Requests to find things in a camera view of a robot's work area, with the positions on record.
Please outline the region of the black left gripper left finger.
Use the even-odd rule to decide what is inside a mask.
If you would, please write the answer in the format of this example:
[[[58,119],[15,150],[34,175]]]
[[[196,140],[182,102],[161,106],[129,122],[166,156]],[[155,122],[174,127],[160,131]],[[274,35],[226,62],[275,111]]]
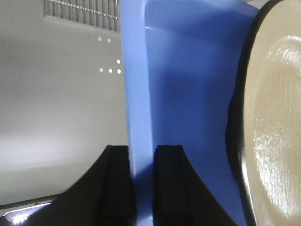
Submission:
[[[133,226],[136,206],[126,145],[108,145],[89,170],[27,226]]]

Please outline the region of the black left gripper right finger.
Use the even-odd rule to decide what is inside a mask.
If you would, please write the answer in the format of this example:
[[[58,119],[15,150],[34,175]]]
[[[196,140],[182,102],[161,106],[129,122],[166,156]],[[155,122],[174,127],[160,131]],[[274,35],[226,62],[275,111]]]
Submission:
[[[154,153],[153,220],[156,226],[235,226],[216,198],[230,168],[218,157],[190,154],[182,145]]]

